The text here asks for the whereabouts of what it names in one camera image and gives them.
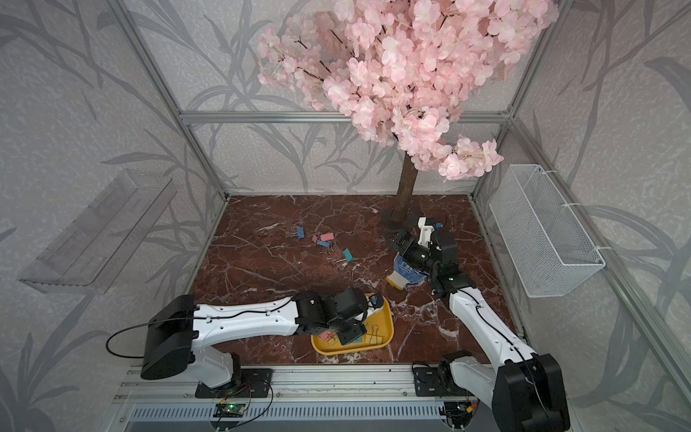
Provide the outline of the large teal binder clip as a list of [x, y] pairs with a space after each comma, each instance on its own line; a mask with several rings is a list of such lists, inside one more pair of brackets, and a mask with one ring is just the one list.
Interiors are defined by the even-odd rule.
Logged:
[[344, 257], [345, 257], [345, 261], [347, 261], [348, 263], [354, 261], [354, 257], [353, 257], [353, 255], [351, 254], [351, 252], [350, 252], [349, 249], [345, 249], [345, 250], [343, 251], [343, 254], [344, 254]]

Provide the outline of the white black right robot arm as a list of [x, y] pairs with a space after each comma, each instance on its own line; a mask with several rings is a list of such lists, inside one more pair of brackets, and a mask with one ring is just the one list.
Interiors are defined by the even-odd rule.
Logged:
[[455, 240], [443, 229], [426, 227], [420, 241], [404, 229], [392, 248], [426, 275], [433, 295], [469, 329], [489, 359], [474, 356], [444, 362], [452, 383], [491, 408], [501, 431], [567, 431], [570, 412], [563, 371], [550, 354], [523, 342], [485, 301], [475, 282], [460, 270]]

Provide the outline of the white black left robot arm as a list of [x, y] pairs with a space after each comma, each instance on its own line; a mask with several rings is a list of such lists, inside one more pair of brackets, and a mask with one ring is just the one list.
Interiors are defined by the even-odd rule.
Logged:
[[239, 380], [237, 358], [215, 345], [263, 336], [318, 337], [325, 332], [349, 344], [366, 332], [365, 321], [385, 306], [379, 294], [350, 287], [341, 293], [304, 291], [279, 300], [235, 306], [174, 299], [148, 323], [140, 377], [160, 380], [189, 370], [215, 388]]

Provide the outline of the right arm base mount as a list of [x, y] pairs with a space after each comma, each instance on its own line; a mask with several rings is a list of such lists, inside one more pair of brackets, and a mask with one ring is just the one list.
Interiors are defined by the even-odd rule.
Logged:
[[411, 372], [414, 377], [415, 394], [419, 397], [470, 397], [471, 394], [466, 389], [455, 383], [451, 373], [453, 360], [466, 356], [471, 356], [471, 353], [467, 350], [461, 350], [442, 356], [438, 365], [414, 361], [411, 365]]

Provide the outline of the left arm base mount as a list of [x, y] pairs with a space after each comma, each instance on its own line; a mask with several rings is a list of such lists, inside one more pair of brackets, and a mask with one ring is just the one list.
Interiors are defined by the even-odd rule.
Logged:
[[243, 368], [236, 353], [225, 353], [230, 358], [230, 381], [210, 387], [198, 382], [194, 397], [196, 399], [258, 398], [269, 396], [269, 385], [273, 377], [271, 368]]

